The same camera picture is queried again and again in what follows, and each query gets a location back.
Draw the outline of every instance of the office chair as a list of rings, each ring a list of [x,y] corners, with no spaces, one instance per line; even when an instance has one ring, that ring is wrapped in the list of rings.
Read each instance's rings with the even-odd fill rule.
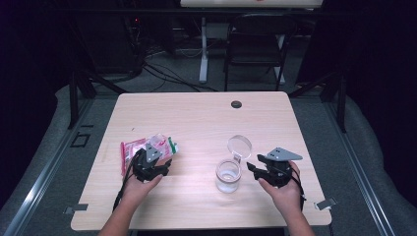
[[[288,42],[297,30],[296,22],[275,14],[245,14],[232,20],[227,31],[227,48],[223,72],[227,91],[229,65],[250,67],[280,67],[275,90],[285,63]],[[278,36],[283,35],[279,46]]]

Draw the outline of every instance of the plastic bag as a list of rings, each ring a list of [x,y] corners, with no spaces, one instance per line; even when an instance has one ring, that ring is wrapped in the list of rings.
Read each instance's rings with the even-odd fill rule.
[[[146,149],[146,144],[150,144],[158,151],[162,153],[156,165],[164,163],[172,157],[178,151],[177,144],[173,143],[171,137],[165,137],[161,134],[154,135],[147,139],[140,139],[129,143],[122,142],[121,148],[121,159],[122,159],[122,175],[126,173],[127,164],[129,160],[135,155],[135,153],[141,148]]]

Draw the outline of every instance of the wooden table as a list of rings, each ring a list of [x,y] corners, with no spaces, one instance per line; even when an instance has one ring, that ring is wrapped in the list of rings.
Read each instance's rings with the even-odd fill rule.
[[[233,108],[231,102],[242,102]],[[80,198],[88,204],[76,211],[75,230],[99,230],[111,214],[122,184],[120,143],[155,134],[172,137],[177,152],[162,179],[138,208],[131,229],[210,229],[279,227],[285,221],[242,161],[238,190],[223,194],[215,186],[215,167],[232,158],[228,140],[248,138],[247,161],[264,168],[256,155],[281,147],[303,156],[301,170],[311,225],[328,225],[328,210],[315,209],[325,199],[314,166],[287,97],[280,91],[125,93],[119,96]]]

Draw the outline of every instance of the jar lid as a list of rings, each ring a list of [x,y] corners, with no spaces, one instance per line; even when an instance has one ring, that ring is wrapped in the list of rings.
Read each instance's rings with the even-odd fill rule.
[[[227,148],[232,152],[233,158],[240,162],[241,159],[247,159],[252,154],[252,144],[244,136],[236,135],[230,138]]]

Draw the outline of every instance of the metal clip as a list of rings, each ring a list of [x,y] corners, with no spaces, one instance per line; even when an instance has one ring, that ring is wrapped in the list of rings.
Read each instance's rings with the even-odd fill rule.
[[[281,147],[276,147],[274,150],[270,151],[266,156],[266,159],[274,161],[296,160],[302,158],[303,156]]]
[[[75,211],[78,210],[87,210],[87,207],[89,207],[89,205],[74,205],[72,207],[65,207],[64,212],[65,214],[74,214]]]
[[[162,156],[162,153],[157,150],[155,147],[153,147],[150,144],[146,144],[147,146],[147,163],[151,163],[154,160],[160,158]]]
[[[334,206],[336,204],[337,204],[337,201],[334,198],[329,198],[329,199],[326,199],[322,202],[319,202],[318,204],[314,203],[314,207],[319,209],[319,210],[322,210],[322,209],[325,209],[325,208],[326,209],[331,209],[331,206]]]

